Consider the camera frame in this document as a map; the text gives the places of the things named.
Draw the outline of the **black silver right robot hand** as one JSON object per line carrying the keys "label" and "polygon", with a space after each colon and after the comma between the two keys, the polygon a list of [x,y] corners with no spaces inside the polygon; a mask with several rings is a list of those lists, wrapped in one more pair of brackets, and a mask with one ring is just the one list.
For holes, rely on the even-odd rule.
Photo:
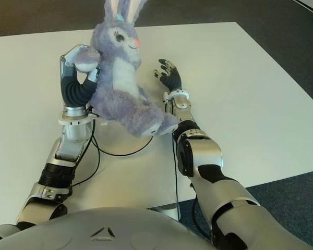
{"label": "black silver right robot hand", "polygon": [[153,75],[168,88],[170,92],[182,90],[182,80],[176,66],[167,59],[159,59],[161,64],[160,68],[163,72],[156,69],[153,71]]}

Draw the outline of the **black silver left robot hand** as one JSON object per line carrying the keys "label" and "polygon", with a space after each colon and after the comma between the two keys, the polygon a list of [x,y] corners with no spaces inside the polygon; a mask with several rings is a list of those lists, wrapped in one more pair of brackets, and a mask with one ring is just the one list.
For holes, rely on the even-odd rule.
{"label": "black silver left robot hand", "polygon": [[100,74],[98,63],[88,66],[87,76],[81,84],[77,78],[79,66],[74,64],[74,58],[87,45],[78,44],[60,57],[60,83],[63,99],[63,113],[67,117],[82,117],[88,115],[86,105],[95,92]]}

